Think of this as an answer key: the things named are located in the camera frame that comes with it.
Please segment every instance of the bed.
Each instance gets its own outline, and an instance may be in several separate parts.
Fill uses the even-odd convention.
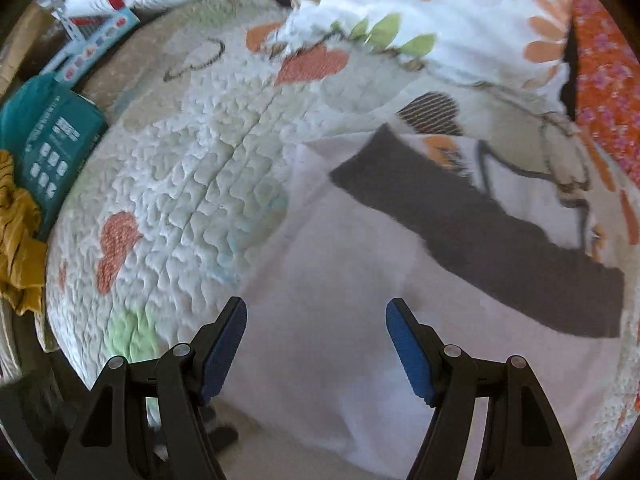
[[[586,8],[574,24],[580,45],[595,11],[576,1]],[[261,43],[286,13],[271,0],[182,7],[139,31],[85,86],[113,126],[50,240],[47,319],[88,386],[111,355],[153,358],[189,340],[241,289],[286,216],[296,144],[373,130],[391,112],[409,117],[424,106],[420,99],[447,104],[421,90],[434,88],[437,74],[400,70],[338,39],[306,58],[270,59]],[[377,80],[393,83],[379,88]],[[438,84],[440,94],[456,91]],[[587,118],[578,112],[578,123]],[[447,119],[450,128],[466,120]],[[528,146],[540,152],[535,139]],[[549,172],[543,162],[524,161],[521,144],[509,150],[504,140],[488,140],[508,163]],[[606,160],[604,171],[633,211],[638,190],[599,148],[582,145],[591,173],[602,177],[598,164]],[[613,154],[622,160],[622,152]],[[624,218],[615,222],[628,230]],[[588,427],[569,437],[580,478],[606,469],[635,422],[639,315],[627,301],[619,346],[603,361],[612,386],[599,393]]]

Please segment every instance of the blue gripper pad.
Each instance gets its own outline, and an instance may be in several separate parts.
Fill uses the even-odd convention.
[[[431,378],[431,365],[422,351],[418,338],[400,312],[396,300],[389,301],[386,306],[386,329],[414,393],[430,404],[436,393]]]
[[[246,328],[246,305],[239,301],[204,364],[200,397],[208,402],[220,393]]]

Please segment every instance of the pink floral pattern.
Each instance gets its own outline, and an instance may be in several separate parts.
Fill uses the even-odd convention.
[[[640,186],[640,64],[599,0],[573,0],[576,122]]]

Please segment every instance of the green leaf print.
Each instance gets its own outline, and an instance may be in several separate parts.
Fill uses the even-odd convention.
[[[364,18],[363,20],[356,23],[356,26],[351,30],[351,34],[349,35],[350,40],[358,40],[359,38],[364,38],[367,36],[367,29],[369,28],[369,19]]]
[[[435,34],[421,34],[407,41],[403,46],[399,47],[398,50],[408,56],[423,57],[433,50],[435,43]]]
[[[367,44],[378,48],[387,48],[400,30],[400,14],[392,12],[377,22],[371,29]]]
[[[155,323],[144,308],[124,310],[111,317],[105,343],[110,357],[122,355],[130,363],[155,359],[161,354]]]

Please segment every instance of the dark gray cloth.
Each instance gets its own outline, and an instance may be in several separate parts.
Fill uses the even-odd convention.
[[[358,202],[415,232],[442,267],[502,304],[558,332],[620,335],[619,269],[555,245],[539,226],[509,216],[388,126],[330,177]]]

